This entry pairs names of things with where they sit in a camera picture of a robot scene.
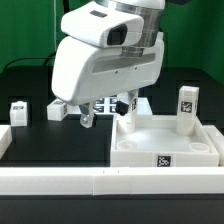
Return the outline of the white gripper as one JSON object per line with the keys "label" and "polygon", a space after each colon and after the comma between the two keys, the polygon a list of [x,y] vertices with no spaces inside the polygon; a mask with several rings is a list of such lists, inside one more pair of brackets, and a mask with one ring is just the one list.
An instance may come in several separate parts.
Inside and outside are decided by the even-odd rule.
{"label": "white gripper", "polygon": [[126,115],[129,97],[122,92],[153,85],[160,75],[163,53],[161,38],[142,57],[131,58],[122,54],[121,47],[102,49],[66,37],[58,46],[51,88],[67,104],[80,105],[80,124],[91,128],[96,123],[92,101],[118,94],[115,111]]}

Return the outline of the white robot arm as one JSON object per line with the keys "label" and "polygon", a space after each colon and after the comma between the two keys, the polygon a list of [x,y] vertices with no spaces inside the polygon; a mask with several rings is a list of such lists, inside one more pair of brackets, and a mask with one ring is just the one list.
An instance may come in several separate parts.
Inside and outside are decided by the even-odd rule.
{"label": "white robot arm", "polygon": [[164,42],[159,30],[165,0],[91,0],[66,13],[54,61],[51,88],[81,110],[80,123],[93,124],[95,102],[117,94],[116,112],[130,112],[142,87],[161,71]]}

